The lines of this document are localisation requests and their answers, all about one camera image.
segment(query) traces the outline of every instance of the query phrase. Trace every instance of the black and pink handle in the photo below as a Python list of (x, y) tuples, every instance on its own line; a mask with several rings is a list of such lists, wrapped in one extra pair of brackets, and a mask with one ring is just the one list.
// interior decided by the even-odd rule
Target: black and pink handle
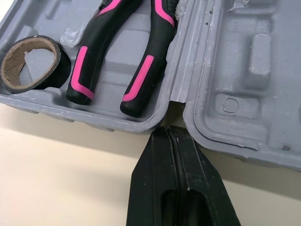
[(112, 38), (142, 0), (107, 0), (86, 28), (66, 93), (68, 100), (89, 105)]
[(179, 0), (151, 0), (150, 38), (143, 59), (130, 82), (120, 110), (140, 117), (166, 67), (166, 56), (174, 37), (175, 10)]

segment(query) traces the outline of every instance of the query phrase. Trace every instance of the black electrical tape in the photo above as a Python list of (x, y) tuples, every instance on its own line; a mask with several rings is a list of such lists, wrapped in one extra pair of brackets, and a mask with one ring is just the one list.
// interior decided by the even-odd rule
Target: black electrical tape
[[(54, 54), (53, 64), (40, 79), (28, 86), (21, 86), (19, 77), (25, 65), (25, 53), (41, 48)], [(31, 89), (47, 87), (60, 88), (69, 78), (70, 72), (71, 61), (58, 43), (50, 37), (37, 35), (22, 39), (9, 48), (1, 63), (0, 82), (11, 93), (23, 93)]]

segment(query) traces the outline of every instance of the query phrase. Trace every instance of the beige surface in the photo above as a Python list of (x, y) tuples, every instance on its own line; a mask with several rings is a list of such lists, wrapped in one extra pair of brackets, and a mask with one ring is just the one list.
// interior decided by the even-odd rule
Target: beige surface
[[(0, 104), (0, 226), (125, 226), (131, 172), (148, 137)], [(300, 173), (205, 154), (243, 226), (301, 224)]]

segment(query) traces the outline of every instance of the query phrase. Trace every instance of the pliers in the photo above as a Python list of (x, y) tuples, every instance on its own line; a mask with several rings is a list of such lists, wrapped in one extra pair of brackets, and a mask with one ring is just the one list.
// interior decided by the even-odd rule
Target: pliers
[[(94, 98), (105, 54), (112, 38), (143, 0), (107, 0), (86, 28), (66, 93), (68, 100), (90, 105)], [(179, 0), (150, 0), (150, 38), (120, 110), (140, 117), (148, 104), (160, 75), (166, 67), (168, 47), (176, 27), (175, 11)]]

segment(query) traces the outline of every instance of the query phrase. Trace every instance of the gray plastic tool case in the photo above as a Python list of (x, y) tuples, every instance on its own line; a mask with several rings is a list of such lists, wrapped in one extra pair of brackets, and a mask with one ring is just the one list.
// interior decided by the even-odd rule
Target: gray plastic tool case
[[(184, 121), (202, 146), (301, 170), (301, 1), (180, 1), (165, 77), (136, 119), (121, 113), (119, 105), (148, 41), (150, 2), (144, 1), (113, 40), (91, 106), (67, 101), (69, 81), (61, 89), (14, 95), (0, 88), (0, 102), (137, 133), (156, 128), (170, 101), (186, 103)], [(0, 25), (1, 55), (15, 41), (40, 34), (60, 42), (74, 63), (76, 45), (99, 4), (15, 0)]]

